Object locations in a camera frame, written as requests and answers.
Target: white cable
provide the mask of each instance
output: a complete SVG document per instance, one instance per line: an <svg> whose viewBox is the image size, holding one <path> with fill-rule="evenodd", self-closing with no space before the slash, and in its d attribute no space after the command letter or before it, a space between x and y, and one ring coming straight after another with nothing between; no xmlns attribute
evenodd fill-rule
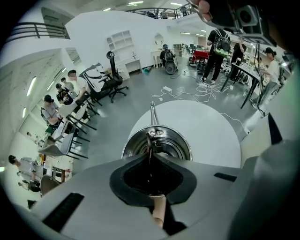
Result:
<svg viewBox="0 0 300 240"><path fill-rule="evenodd" d="M226 114L226 113L224 113L224 112L223 112L223 113L220 113L220 114L225 114L227 117L231 118L232 120L239 121L239 122L240 122L240 124L242 125L243 129L245 129L244 125L242 124L242 122L241 122L240 120L238 120L238 119L234 119L234 118L232 118L231 116L227 115L227 114Z"/></svg>
<svg viewBox="0 0 300 240"><path fill-rule="evenodd" d="M218 84L216 84L216 85L208 85L207 83L202 82L202 81L199 79L199 77L198 77L198 80L201 81L201 82L198 82L198 83L197 83L197 86L198 86L198 87L196 88L196 91L197 91L197 92L203 92L203 93L205 93L204 95L195 94L195 93L187 93L187 92L185 92L185 89L184 89L183 87L179 87L179 88L177 89L177 91L180 93L179 95L173 95L172 90L171 90L171 92L163 92L164 89L162 89L162 90L161 90L161 92L162 92L161 95L152 95L152 97L153 97L153 98L160 98L160 97L162 97L162 96L165 95L165 94L169 94L170 96L172 96L172 97L175 98L175 99L185 100L185 99L179 98L179 97L180 97L182 94L187 94L187 95L192 95L193 98L194 98L198 103L207 103L207 102L210 101L210 97L211 97L211 96L216 100L216 95L214 94L214 92L225 92L225 91L227 91L228 89L230 89L230 86L227 86L223 91L220 91L220 90L218 89L218 88L221 88L221 87L222 87L222 86L219 86L219 85L221 85L221 84L225 81L225 79L222 79L222 77L221 77L220 83L218 83ZM204 96L207 96L207 95L209 95L207 101L200 102L200 101L198 101L198 100L195 98L195 97L204 97ZM224 113L224 112L221 113L221 114L225 114L227 117L231 118L232 120L235 120L235 121L240 122L240 124L242 125L243 129L245 130L244 125L242 124L242 122L241 122L240 120L234 119L234 118L232 118L231 116L229 116L228 114L226 114L226 113Z"/></svg>

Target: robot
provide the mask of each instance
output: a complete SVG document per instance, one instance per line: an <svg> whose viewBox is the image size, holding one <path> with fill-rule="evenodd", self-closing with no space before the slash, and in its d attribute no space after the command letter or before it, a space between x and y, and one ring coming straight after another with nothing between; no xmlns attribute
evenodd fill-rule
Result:
<svg viewBox="0 0 300 240"><path fill-rule="evenodd" d="M254 43L276 44L262 9L244 4L233 11L229 5L211 4L211 20L205 22ZM296 233L288 213L299 209L299 76L297 62L270 103L261 134L247 137L262 153L250 157L242 169L161 154L151 139L159 132L155 129L148 133L152 137L145 135L147 147L140 154L77 174L43 197L31 213L16 209L43 239L229 240ZM150 215L153 197L159 195L167 200L163 228Z"/></svg>

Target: white table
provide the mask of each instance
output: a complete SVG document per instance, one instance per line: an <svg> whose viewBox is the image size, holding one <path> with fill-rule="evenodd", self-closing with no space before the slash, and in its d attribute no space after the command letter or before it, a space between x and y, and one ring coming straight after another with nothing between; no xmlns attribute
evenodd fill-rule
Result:
<svg viewBox="0 0 300 240"><path fill-rule="evenodd" d="M54 131L54 133L51 135L51 137L58 141L63 137L64 132L66 131L68 127L69 121L66 118L63 118L62 122L58 126L58 128Z"/></svg>
<svg viewBox="0 0 300 240"><path fill-rule="evenodd" d="M194 101L174 100L156 106L158 123L179 131L187 140L194 162L240 168L240 143L227 119L213 108ZM151 125L150 110L130 136Z"/></svg>

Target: gray floor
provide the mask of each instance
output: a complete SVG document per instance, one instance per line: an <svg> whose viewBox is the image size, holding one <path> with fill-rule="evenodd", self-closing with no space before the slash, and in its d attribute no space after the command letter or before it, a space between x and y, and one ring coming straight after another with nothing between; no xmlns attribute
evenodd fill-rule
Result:
<svg viewBox="0 0 300 240"><path fill-rule="evenodd" d="M90 125L97 128L97 131L88 129L88 134L84 137L88 138L91 142L84 142L79 146L80 153L89 157L85 160L74 160L74 173L78 173L83 169L92 167L98 164L103 164L120 159L123 147L127 142L131 129L139 118L149 110L150 101L155 101L156 105L174 101L172 96L164 95L163 101L160 102L158 98L153 98L152 95L160 95L161 89L167 86L173 90L174 95L178 95L176 91L178 87L184 87L188 93L196 93L195 90L196 79L187 77L196 77L196 68L187 66L187 59L178 58L178 74L181 74L183 70L193 70L186 73L186 75L180 75L176 79L171 79L166 74L163 68L153 68L148 75L142 73L134 74L129 81L124 82L124 86L128 86L129 90L124 90L127 96L118 94L112 104L108 97L102 99L100 102L102 107L96 105L97 111L100 116L92 117ZM211 75L208 77L207 83L210 83ZM220 113L227 113L234 119L239 119L244 123L254 113L255 109L251 106L250 102L246 103L243 109L240 109L244 97L244 85L236 83L233 90L228 90L225 93L215 93L216 100L212 97L210 101L204 104L216 109ZM192 96L182 95L181 98L186 100L193 100ZM198 97L199 101L206 101L206 97ZM237 121L233 121L226 117L232 127L234 128L239 141L245 136L245 132L241 124Z"/></svg>

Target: ceiling light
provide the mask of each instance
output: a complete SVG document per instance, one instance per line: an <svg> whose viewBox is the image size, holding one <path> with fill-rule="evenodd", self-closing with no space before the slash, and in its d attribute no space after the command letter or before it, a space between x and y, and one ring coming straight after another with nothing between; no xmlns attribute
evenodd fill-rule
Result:
<svg viewBox="0 0 300 240"><path fill-rule="evenodd" d="M47 88L47 91L52 87L52 85L54 84L54 81L50 84L50 86Z"/></svg>
<svg viewBox="0 0 300 240"><path fill-rule="evenodd" d="M139 3L143 3L144 1L138 1L138 2L130 2L128 3L128 5L134 5L134 4L139 4Z"/></svg>
<svg viewBox="0 0 300 240"><path fill-rule="evenodd" d="M31 92L31 89L32 89L32 87L33 87L33 84L34 84L36 78L37 78L37 77L34 77L34 78L32 79L32 81L31 81L31 84L30 84L29 89L28 89L28 92L27 92L27 97L29 96L29 94L30 94L30 92Z"/></svg>
<svg viewBox="0 0 300 240"><path fill-rule="evenodd" d="M25 114L26 114L26 107L23 109L22 118L24 118L24 117L25 117Z"/></svg>
<svg viewBox="0 0 300 240"><path fill-rule="evenodd" d="M182 6L182 4L179 3L175 3L175 2L171 2L172 5L176 5L176 6Z"/></svg>

